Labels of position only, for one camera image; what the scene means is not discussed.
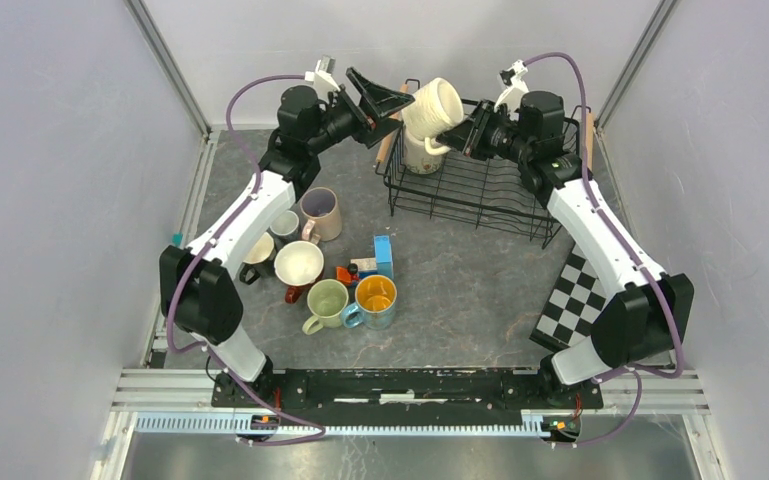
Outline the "cream cup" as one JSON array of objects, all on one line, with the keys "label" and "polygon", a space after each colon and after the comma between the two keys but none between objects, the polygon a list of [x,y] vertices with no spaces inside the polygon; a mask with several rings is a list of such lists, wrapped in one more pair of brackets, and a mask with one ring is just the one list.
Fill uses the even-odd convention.
[{"label": "cream cup", "polygon": [[402,110],[406,131],[423,143],[427,154],[445,155],[451,148],[437,137],[463,122],[460,95],[449,81],[438,77],[417,90],[413,97],[414,101]]}]

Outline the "cream floral mug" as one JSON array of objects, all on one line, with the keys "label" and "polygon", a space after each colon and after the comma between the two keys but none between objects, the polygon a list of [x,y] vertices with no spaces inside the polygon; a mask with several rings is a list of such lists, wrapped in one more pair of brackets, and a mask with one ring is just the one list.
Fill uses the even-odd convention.
[{"label": "cream floral mug", "polygon": [[439,170],[450,148],[435,140],[414,136],[407,128],[403,129],[404,154],[402,163],[415,174],[432,174]]}]

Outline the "pink mug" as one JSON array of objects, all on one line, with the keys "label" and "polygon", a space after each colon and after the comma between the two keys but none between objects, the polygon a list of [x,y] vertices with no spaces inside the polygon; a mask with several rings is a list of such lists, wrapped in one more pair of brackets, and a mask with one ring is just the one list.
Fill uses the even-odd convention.
[{"label": "pink mug", "polygon": [[342,216],[336,193],[326,187],[308,190],[299,201],[301,239],[312,243],[331,241],[342,232]]}]

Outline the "grey blue small cup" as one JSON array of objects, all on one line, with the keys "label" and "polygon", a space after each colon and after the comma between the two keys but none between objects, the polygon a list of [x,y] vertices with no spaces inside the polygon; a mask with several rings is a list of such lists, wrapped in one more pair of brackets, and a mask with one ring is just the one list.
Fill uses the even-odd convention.
[{"label": "grey blue small cup", "polygon": [[293,210],[288,209],[270,224],[268,231],[284,244],[297,241],[300,237],[300,219]]}]

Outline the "red mug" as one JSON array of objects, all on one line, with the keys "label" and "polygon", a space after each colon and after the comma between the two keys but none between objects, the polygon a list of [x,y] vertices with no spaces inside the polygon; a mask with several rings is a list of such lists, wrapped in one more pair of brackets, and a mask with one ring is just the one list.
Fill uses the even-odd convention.
[{"label": "red mug", "polygon": [[286,285],[284,301],[296,303],[322,279],[324,267],[324,255],[314,243],[299,240],[285,245],[274,262],[277,278]]}]

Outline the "blue mug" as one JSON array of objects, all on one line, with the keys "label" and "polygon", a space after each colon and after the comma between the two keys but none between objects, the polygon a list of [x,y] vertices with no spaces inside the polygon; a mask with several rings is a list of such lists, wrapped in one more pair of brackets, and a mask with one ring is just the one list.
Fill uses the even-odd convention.
[{"label": "blue mug", "polygon": [[362,279],[355,288],[355,301],[340,314],[343,326],[387,329],[395,317],[397,295],[396,285],[389,277],[376,274]]}]

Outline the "black mug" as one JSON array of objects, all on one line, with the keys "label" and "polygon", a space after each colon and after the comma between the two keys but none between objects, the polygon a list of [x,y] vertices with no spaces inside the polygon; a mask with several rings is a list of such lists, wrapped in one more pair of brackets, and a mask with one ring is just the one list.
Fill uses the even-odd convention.
[{"label": "black mug", "polygon": [[276,255],[274,238],[269,233],[263,233],[244,259],[239,280],[245,285],[252,285],[261,278],[274,276]]}]

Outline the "green mug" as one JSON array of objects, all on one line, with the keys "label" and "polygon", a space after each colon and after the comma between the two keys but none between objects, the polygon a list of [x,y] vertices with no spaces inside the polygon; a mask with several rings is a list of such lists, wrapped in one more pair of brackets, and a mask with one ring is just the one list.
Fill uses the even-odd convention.
[{"label": "green mug", "polygon": [[303,333],[313,335],[326,328],[341,328],[341,313],[348,303],[349,292],[343,283],[335,279],[317,282],[308,293],[310,317],[302,325]]}]

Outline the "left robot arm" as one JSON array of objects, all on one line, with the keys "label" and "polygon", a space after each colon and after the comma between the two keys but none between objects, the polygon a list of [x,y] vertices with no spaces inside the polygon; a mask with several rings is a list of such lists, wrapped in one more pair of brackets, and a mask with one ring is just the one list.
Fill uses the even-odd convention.
[{"label": "left robot arm", "polygon": [[159,257],[160,310],[168,328],[191,334],[237,380],[235,392],[250,407],[266,405],[274,381],[262,373],[269,358],[242,327],[244,307],[233,275],[270,224],[293,206],[321,170],[319,156],[347,138],[371,148],[402,125],[395,115],[412,95],[391,90],[348,68],[360,95],[354,102],[326,70],[292,74],[280,96],[264,154],[232,206],[207,232]]}]

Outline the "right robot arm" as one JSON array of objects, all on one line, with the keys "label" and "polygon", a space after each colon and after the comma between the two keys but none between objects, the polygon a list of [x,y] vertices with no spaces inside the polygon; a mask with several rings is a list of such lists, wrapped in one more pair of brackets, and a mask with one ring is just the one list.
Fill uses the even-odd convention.
[{"label": "right robot arm", "polygon": [[542,362],[537,392],[551,408],[572,401],[578,384],[612,379],[663,352],[674,351],[670,375],[680,375],[694,298],[688,276],[667,273],[605,205],[585,160],[565,146],[566,123],[560,96],[533,91],[513,110],[484,100],[439,137],[467,157],[514,163],[524,188],[571,234],[607,296],[589,336]]}]

